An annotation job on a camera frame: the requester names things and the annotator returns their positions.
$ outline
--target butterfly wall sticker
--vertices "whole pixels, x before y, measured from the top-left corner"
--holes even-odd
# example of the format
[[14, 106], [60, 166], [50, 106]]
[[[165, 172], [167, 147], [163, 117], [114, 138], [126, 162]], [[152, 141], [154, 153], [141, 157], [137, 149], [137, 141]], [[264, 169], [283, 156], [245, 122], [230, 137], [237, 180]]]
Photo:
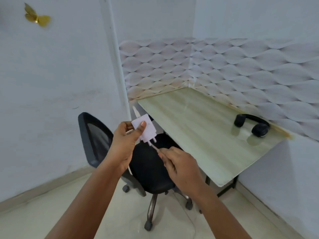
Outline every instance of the butterfly wall sticker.
[[25, 11], [26, 11], [26, 14], [25, 14], [25, 17], [28, 21], [32, 22], [32, 23], [37, 23], [39, 26], [41, 27], [46, 27], [50, 21], [51, 21], [51, 17], [50, 16], [47, 16], [47, 15], [42, 15], [42, 16], [39, 16], [34, 10], [32, 7], [30, 7], [28, 4], [24, 3], [25, 4]]

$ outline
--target textured wallpaper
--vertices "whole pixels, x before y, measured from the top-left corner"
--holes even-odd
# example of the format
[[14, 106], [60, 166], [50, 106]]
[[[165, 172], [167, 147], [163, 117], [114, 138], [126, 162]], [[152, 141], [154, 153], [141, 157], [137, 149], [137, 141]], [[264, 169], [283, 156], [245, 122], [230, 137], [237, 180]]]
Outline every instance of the textured wallpaper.
[[319, 141], [319, 42], [124, 41], [120, 54], [130, 100], [191, 86]]

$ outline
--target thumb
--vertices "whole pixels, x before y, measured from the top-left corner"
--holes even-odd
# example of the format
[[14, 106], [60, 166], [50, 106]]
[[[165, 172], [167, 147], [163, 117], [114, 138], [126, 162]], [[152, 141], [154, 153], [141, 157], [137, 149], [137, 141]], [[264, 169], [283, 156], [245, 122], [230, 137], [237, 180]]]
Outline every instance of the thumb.
[[136, 128], [129, 136], [133, 138], [134, 141], [137, 141], [137, 139], [142, 135], [146, 128], [146, 121], [142, 121], [140, 125], [138, 125], [138, 128]]
[[168, 157], [166, 157], [163, 153], [159, 153], [159, 157], [164, 162], [164, 166], [167, 169], [168, 175], [172, 178], [172, 176], [176, 174], [176, 169], [173, 162]]

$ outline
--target black office chair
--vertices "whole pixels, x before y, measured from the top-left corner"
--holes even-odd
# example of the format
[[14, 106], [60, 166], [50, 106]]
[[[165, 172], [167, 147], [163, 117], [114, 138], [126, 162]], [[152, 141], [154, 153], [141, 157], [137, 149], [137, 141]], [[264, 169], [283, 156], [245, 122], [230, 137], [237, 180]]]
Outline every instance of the black office chair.
[[[113, 133], [100, 120], [86, 112], [78, 116], [78, 122], [86, 159], [91, 166], [97, 168], [110, 149]], [[158, 134], [156, 141], [153, 144], [158, 148], [170, 148], [171, 146], [179, 148], [166, 134]], [[122, 179], [126, 182], [123, 191], [127, 193], [131, 187], [137, 189], [137, 192], [143, 197], [146, 196], [146, 192], [153, 194], [144, 225], [147, 231], [150, 231], [153, 226], [152, 219], [158, 194], [167, 194], [168, 190], [173, 189], [187, 200], [188, 210], [193, 208], [191, 198], [184, 195], [175, 186], [161, 158], [147, 143], [140, 142], [135, 146], [130, 170], [132, 174], [127, 169], [122, 175]]]

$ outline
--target chair caster wheel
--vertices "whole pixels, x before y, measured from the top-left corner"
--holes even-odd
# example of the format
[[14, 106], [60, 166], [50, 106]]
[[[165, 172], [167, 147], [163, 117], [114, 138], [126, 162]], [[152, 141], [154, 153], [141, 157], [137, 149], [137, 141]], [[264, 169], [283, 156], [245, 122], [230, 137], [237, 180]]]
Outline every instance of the chair caster wheel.
[[144, 229], [147, 231], [150, 231], [153, 227], [153, 224], [151, 221], [146, 221], [145, 225], [144, 225]]
[[130, 191], [130, 187], [129, 187], [128, 185], [124, 185], [123, 188], [122, 188], [122, 190], [123, 190], [125, 193], [127, 193], [127, 192]]
[[188, 209], [190, 211], [193, 208], [193, 202], [192, 201], [187, 201], [185, 207], [186, 207], [186, 209]]

